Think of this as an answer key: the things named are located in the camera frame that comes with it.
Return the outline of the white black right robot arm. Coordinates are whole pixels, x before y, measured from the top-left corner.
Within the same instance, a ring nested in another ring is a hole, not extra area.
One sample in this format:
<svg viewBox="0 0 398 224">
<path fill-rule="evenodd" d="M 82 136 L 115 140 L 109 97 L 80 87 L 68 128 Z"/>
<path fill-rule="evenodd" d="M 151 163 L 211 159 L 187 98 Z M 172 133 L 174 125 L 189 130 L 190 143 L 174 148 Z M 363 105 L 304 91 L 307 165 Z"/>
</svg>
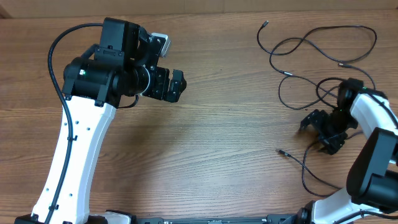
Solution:
<svg viewBox="0 0 398 224">
<path fill-rule="evenodd" d="M 361 80 L 341 79 L 332 113 L 315 110 L 301 129 L 312 125 L 324 150 L 334 154 L 344 144 L 349 128 L 361 128 L 367 139 L 349 170 L 346 185 L 322 200 L 312 201 L 294 215 L 293 223 L 353 223 L 375 216 L 397 219 L 397 116 L 387 96 L 367 88 Z"/>
</svg>

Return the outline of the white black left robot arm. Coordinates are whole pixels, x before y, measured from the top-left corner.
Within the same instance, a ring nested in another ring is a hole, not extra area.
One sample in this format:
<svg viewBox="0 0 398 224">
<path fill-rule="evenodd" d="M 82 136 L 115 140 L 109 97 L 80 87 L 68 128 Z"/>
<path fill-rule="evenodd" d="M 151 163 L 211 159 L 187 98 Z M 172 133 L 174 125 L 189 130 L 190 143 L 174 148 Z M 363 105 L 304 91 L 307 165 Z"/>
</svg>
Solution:
<svg viewBox="0 0 398 224">
<path fill-rule="evenodd" d="M 107 17 L 101 38 L 63 71 L 56 85 L 63 114 L 44 189 L 31 213 L 16 223 L 135 223 L 136 216 L 107 210 L 90 213 L 90 192 L 105 134 L 123 96 L 175 103 L 186 88 L 180 70 L 158 66 L 169 36 Z"/>
</svg>

